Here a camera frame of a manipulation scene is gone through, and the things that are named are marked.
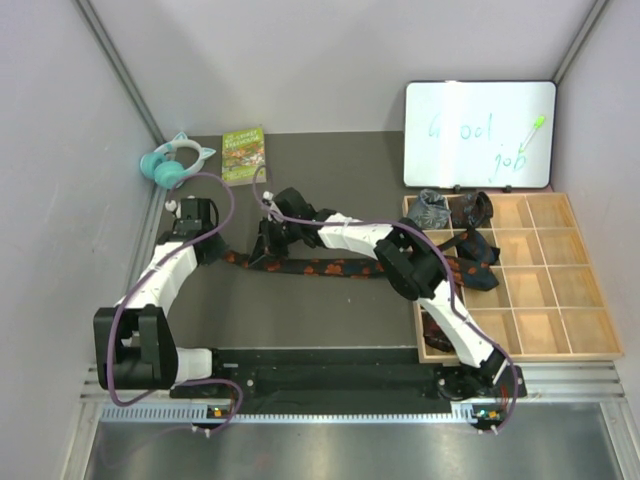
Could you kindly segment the dark orange floral tie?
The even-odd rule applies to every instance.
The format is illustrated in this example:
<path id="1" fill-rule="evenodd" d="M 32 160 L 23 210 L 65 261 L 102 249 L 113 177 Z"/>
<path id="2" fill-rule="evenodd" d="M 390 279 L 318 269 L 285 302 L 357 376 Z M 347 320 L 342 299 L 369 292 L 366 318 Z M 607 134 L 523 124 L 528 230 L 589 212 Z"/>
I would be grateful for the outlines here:
<path id="1" fill-rule="evenodd" d="M 458 286 L 490 291 L 499 285 L 491 267 L 500 260 L 501 249 L 477 230 L 469 229 L 438 245 Z M 353 279 L 384 278 L 382 265 L 372 258 L 259 260 L 249 265 L 249 255 L 228 249 L 222 260 L 253 271 Z"/>

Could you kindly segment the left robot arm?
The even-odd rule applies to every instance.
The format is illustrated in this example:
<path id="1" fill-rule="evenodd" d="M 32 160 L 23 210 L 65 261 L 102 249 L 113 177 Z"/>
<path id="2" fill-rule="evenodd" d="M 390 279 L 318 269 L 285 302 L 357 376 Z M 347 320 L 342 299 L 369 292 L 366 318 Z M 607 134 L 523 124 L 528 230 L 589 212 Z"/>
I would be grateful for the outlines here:
<path id="1" fill-rule="evenodd" d="M 172 201 L 174 221 L 160 235 L 149 265 L 130 293 L 94 314 L 93 331 L 98 379 L 103 389 L 167 390 L 192 381 L 205 396 L 226 387 L 225 370 L 206 348 L 176 346 L 168 313 L 179 291 L 200 266 L 226 251 L 218 227 L 218 208 L 210 199 Z"/>

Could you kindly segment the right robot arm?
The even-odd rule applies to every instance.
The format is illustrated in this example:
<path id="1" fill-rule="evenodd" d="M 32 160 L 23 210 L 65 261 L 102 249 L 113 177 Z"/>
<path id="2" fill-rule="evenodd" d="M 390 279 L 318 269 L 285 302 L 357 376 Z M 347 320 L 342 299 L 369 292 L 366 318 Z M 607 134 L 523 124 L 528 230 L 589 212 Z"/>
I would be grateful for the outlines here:
<path id="1" fill-rule="evenodd" d="M 469 388 L 487 396 L 498 389 L 515 362 L 484 333 L 462 305 L 444 254 L 407 218 L 364 221 L 340 212 L 316 210 L 293 188 L 278 194 L 254 191 L 265 213 L 267 230 L 275 231 L 282 248 L 302 240 L 310 245 L 345 250 L 380 263 L 392 288 L 418 303 L 451 341 L 467 370 Z"/>

